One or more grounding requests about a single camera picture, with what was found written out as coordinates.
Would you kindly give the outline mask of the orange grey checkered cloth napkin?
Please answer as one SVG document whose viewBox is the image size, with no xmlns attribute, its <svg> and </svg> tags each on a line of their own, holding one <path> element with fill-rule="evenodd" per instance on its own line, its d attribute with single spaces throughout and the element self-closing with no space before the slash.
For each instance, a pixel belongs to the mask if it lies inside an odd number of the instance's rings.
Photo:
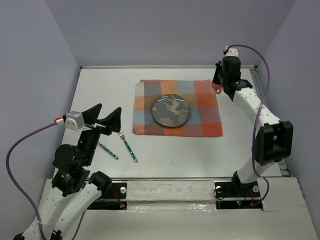
<svg viewBox="0 0 320 240">
<path fill-rule="evenodd" d="M 140 80 L 135 85 L 132 132 L 221 137 L 223 127 L 211 80 Z"/>
</svg>

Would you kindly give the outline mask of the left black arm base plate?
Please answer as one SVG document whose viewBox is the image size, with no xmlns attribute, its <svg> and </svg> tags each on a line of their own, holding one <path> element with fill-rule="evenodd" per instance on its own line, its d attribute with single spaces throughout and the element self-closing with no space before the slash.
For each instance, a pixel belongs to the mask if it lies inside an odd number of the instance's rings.
<svg viewBox="0 0 320 240">
<path fill-rule="evenodd" d="M 104 192 L 87 209 L 88 210 L 110 210 L 119 211 L 127 209 L 127 183 L 113 182 L 111 190 Z"/>
</svg>

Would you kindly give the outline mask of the aluminium table edge rail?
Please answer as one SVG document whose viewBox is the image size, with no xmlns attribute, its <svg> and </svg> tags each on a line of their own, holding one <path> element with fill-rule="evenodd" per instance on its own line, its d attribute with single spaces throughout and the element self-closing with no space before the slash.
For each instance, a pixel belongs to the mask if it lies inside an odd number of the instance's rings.
<svg viewBox="0 0 320 240">
<path fill-rule="evenodd" d="M 80 69 L 215 69 L 215 65 L 105 65 L 105 66 L 81 66 Z"/>
</svg>

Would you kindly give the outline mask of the white front cover panel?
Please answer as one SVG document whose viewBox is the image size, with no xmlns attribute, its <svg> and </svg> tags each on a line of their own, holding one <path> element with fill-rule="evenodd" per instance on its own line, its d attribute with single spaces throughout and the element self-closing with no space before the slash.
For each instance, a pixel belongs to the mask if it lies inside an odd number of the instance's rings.
<svg viewBox="0 0 320 240">
<path fill-rule="evenodd" d="M 308 208 L 294 177 L 271 177 L 262 207 L 218 209 L 212 181 L 151 181 L 150 202 L 126 210 L 88 210 L 65 240 L 315 240 Z"/>
</svg>

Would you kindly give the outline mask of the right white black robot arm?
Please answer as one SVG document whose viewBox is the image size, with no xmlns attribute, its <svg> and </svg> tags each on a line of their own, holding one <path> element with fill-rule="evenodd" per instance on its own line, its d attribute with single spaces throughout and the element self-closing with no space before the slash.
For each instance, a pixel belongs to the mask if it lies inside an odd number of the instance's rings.
<svg viewBox="0 0 320 240">
<path fill-rule="evenodd" d="M 241 78 L 241 61 L 225 56 L 216 63 L 213 84 L 223 91 L 253 123 L 251 157 L 237 170 L 223 193 L 243 197 L 253 189 L 257 179 L 274 163 L 289 157 L 292 151 L 294 126 L 282 121 L 259 99 L 252 84 Z"/>
</svg>

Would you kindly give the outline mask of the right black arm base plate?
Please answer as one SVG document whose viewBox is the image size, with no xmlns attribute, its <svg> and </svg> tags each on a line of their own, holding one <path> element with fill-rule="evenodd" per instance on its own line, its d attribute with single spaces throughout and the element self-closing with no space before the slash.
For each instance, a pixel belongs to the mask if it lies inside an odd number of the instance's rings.
<svg viewBox="0 0 320 240">
<path fill-rule="evenodd" d="M 257 181 L 238 189 L 231 181 L 215 182 L 213 196 L 217 210 L 263 209 Z"/>
</svg>

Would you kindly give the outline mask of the fork with teal handle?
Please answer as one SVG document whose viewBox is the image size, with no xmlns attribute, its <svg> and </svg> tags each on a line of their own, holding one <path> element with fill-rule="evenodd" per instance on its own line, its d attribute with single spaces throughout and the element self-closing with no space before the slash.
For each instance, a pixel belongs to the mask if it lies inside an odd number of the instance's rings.
<svg viewBox="0 0 320 240">
<path fill-rule="evenodd" d="M 137 163 L 138 159 L 137 159 L 136 155 L 134 154 L 133 150 L 131 149 L 129 143 L 127 142 L 124 133 L 121 130 L 119 131 L 118 136 L 124 142 L 124 145 L 126 146 L 128 152 L 130 153 L 130 155 L 131 155 L 132 159 L 134 160 L 134 162 Z"/>
</svg>

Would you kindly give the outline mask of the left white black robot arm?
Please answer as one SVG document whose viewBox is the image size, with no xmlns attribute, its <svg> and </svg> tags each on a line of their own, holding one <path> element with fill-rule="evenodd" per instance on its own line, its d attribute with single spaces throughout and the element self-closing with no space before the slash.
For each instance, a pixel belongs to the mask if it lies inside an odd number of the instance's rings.
<svg viewBox="0 0 320 240">
<path fill-rule="evenodd" d="M 19 139 L 6 155 L 7 173 L 31 204 L 35 219 L 24 232 L 17 234 L 16 240 L 61 240 L 71 224 L 99 197 L 110 194 L 112 179 L 101 171 L 90 173 L 86 167 L 92 164 L 101 135 L 109 136 L 121 130 L 121 107 L 117 107 L 107 117 L 99 119 L 102 104 L 83 111 L 71 111 L 54 122 L 41 127 Z M 15 147 L 23 140 L 53 126 L 80 132 L 76 145 L 62 144 L 55 153 L 53 166 L 57 169 L 46 200 L 41 207 L 18 184 L 10 170 L 9 159 Z"/>
</svg>

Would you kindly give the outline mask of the dark round deer plate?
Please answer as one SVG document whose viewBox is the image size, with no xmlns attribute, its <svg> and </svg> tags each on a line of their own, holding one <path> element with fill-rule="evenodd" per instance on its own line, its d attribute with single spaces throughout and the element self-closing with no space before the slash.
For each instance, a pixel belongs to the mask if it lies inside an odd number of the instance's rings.
<svg viewBox="0 0 320 240">
<path fill-rule="evenodd" d="M 151 112 L 159 125 L 177 128 L 188 121 L 191 115 L 191 107 L 182 96 L 166 94 L 155 100 Z"/>
</svg>

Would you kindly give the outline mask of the red white paper cup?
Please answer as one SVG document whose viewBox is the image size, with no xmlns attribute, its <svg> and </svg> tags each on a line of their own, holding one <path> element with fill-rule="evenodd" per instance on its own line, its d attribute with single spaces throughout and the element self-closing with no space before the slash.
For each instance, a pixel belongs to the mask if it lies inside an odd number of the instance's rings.
<svg viewBox="0 0 320 240">
<path fill-rule="evenodd" d="M 220 95 L 223 92 L 223 86 L 221 84 L 211 83 L 211 87 L 214 90 L 216 95 Z"/>
</svg>

